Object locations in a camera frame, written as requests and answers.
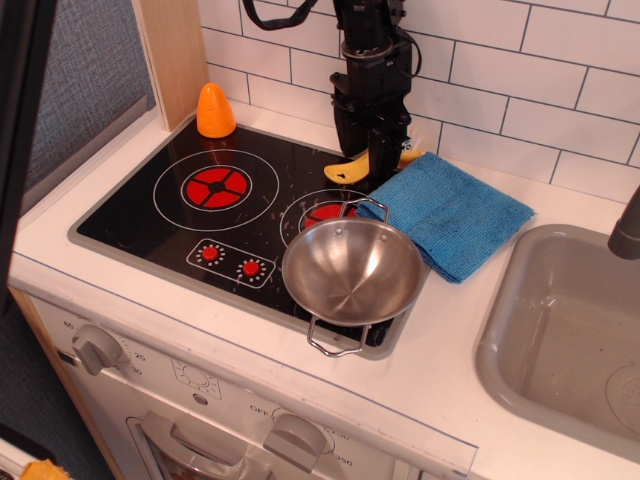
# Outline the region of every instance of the oven knob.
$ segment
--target oven knob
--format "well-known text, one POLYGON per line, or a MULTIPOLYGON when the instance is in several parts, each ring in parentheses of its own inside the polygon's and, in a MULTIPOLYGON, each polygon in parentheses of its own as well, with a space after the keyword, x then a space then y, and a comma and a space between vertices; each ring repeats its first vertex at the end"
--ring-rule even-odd
POLYGON ((93 325, 80 327, 71 342, 82 365, 93 376, 105 367, 112 367, 122 355, 118 341, 93 325))
POLYGON ((310 473, 327 446, 327 439, 311 422, 282 415, 264 441, 265 450, 310 473))

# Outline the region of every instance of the pan handle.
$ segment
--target pan handle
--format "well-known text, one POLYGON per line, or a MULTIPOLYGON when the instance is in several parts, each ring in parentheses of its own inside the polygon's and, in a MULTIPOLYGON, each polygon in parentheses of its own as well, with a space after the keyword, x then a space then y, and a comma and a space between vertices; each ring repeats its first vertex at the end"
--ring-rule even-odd
POLYGON ((384 210, 384 223, 389 223, 389 207, 387 207, 386 205, 383 205, 380 202, 375 201, 373 198, 370 198, 370 197, 358 198, 356 200, 348 200, 348 201, 344 202, 342 204, 342 208, 340 209, 340 216, 344 217, 344 213, 347 210, 347 205, 351 205, 351 204, 355 204, 355 203, 362 203, 362 202, 373 203, 376 207, 381 208, 382 210, 384 210))
POLYGON ((346 350, 340 350, 339 352, 331 352, 313 339, 313 330, 315 329, 316 321, 318 320, 319 318, 316 317, 315 315, 311 317, 311 324, 309 325, 309 330, 307 331, 307 341, 309 342, 310 345, 320 350, 327 357, 338 358, 338 357, 342 357, 343 355, 347 355, 349 353, 358 353, 362 351, 362 347, 364 347, 364 342, 367 339, 367 333, 369 333, 369 329, 371 328, 371 325, 363 326, 362 337, 360 338, 360 345, 358 345, 356 348, 348 348, 346 350))

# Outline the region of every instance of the wooden frame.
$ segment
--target wooden frame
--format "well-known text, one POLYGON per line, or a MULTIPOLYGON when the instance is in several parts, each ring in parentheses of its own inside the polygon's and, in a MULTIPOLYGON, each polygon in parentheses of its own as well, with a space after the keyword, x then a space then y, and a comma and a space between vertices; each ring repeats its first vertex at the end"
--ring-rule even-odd
POLYGON ((209 81, 197 0, 132 0, 156 103, 173 131, 209 81))

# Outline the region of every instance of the white tile wall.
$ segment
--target white tile wall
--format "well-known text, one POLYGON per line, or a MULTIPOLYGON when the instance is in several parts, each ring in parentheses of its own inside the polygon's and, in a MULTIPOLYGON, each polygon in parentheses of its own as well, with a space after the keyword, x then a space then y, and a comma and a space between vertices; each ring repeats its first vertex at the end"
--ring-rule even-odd
MULTIPOLYGON (((332 0, 264 32, 242 0, 198 0, 212 81, 333 125, 345 72, 332 0)), ((302 0, 255 1, 264 19, 302 0)), ((406 0, 423 68, 405 104, 423 150, 617 201, 640 183, 640 0, 406 0)))

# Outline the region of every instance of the wooden panel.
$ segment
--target wooden panel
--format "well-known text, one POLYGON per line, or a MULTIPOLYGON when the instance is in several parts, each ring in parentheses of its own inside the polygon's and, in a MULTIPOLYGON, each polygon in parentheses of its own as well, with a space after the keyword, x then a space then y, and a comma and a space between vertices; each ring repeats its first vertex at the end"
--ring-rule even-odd
POLYGON ((193 115, 209 81, 197 0, 132 0, 164 127, 193 115))
POLYGON ((118 464, 115 458, 113 457, 113 454, 111 453, 111 450, 107 445, 107 442, 102 437, 102 434, 100 433, 100 429, 98 428, 98 425, 94 421, 93 416, 89 412, 88 407, 84 403, 84 400, 82 400, 82 396, 80 394, 80 391, 78 390, 78 387, 76 387, 76 385, 73 383, 73 379, 71 378, 71 375, 69 375, 69 373, 65 370, 62 364, 62 360, 60 360, 60 358, 58 357, 56 353, 56 349, 53 346, 53 342, 51 341, 51 337, 49 336, 47 329, 42 323, 42 320, 40 319, 40 315, 38 314, 38 311, 33 305, 31 298, 29 298, 29 296, 26 293, 20 292, 13 288, 9 288, 9 291, 11 292, 11 295, 13 296, 16 303, 18 304, 18 307, 20 307, 22 314, 27 319, 27 323, 29 323, 31 330, 33 330, 33 333, 35 334, 35 337, 38 339, 40 346, 44 350, 44 353, 47 356, 49 363, 51 363, 51 365, 53 366, 53 369, 58 375, 58 378, 60 378, 60 381, 62 382, 62 385, 64 386, 65 390, 69 394, 69 397, 71 398, 71 401, 75 405, 76 410, 78 410, 80 417, 82 418, 85 425, 87 426, 89 433, 91 433, 91 436, 95 440, 96 445, 100 449, 102 456, 105 458, 107 462, 107 465, 109 465, 111 472, 114 474, 117 480, 126 480, 124 478, 124 475, 120 471, 120 467, 118 467, 118 464))

